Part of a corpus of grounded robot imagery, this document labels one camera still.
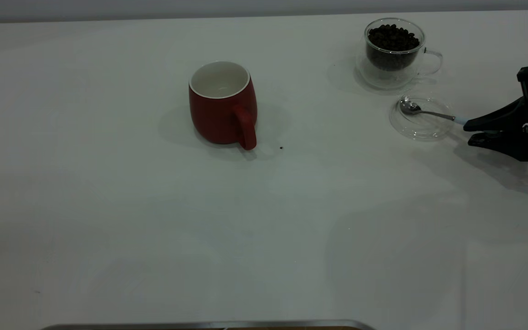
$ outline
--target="glass cup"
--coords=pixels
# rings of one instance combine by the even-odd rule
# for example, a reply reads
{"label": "glass cup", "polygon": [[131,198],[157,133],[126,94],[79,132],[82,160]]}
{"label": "glass cup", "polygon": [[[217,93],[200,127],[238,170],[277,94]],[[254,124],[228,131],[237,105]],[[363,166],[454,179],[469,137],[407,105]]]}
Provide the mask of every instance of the glass cup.
{"label": "glass cup", "polygon": [[[402,51],[387,50],[376,46],[369,40],[369,32],[381,25],[396,25],[397,29],[406,29],[419,39],[419,46]],[[436,69],[419,73],[425,53],[437,56],[440,62]],[[366,27],[364,40],[358,46],[356,69],[371,86],[379,89],[396,89],[409,83],[417,75],[436,73],[441,68],[443,59],[440,52],[425,47],[425,33],[420,27],[405,19],[388,17],[373,21]]]}

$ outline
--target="spoon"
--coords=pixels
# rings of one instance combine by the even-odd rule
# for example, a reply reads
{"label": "spoon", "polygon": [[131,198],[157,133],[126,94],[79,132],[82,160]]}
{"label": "spoon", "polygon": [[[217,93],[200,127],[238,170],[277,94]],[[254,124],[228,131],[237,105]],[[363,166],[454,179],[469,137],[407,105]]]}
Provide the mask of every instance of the spoon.
{"label": "spoon", "polygon": [[437,116],[445,119],[449,119],[455,123],[458,123],[459,125],[465,125],[469,119],[456,117],[455,115],[444,115],[443,113],[436,113],[431,111],[423,111],[421,110],[421,107],[411,100],[404,98],[400,101],[398,101],[398,105],[401,108],[402,113],[408,116],[414,116],[418,115],[420,113],[426,113],[427,115]]}

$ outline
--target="white tabletop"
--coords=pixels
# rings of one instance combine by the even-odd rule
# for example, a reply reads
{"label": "white tabletop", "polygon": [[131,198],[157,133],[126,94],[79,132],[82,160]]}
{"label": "white tabletop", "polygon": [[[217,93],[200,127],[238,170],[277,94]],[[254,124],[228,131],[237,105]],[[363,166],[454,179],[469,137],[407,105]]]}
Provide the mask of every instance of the white tabletop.
{"label": "white tabletop", "polygon": [[[522,95],[528,11],[0,24],[0,329],[528,330],[528,163],[392,129],[397,95],[352,74],[390,16],[444,54],[423,88],[455,113]],[[253,76],[253,152],[193,130],[217,59]]]}

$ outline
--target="spoon handle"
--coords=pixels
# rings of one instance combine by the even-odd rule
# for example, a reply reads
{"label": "spoon handle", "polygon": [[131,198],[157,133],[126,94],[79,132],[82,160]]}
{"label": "spoon handle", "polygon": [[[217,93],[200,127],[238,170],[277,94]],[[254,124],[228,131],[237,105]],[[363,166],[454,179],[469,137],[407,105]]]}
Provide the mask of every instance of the spoon handle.
{"label": "spoon handle", "polygon": [[455,117],[453,115],[444,115],[443,113],[436,113],[436,112],[431,112],[431,111],[421,111],[421,113],[427,113],[428,115],[434,115],[434,116],[437,116],[437,117],[442,117],[442,118],[445,118],[445,119],[449,119],[451,121],[453,121],[455,119]]}

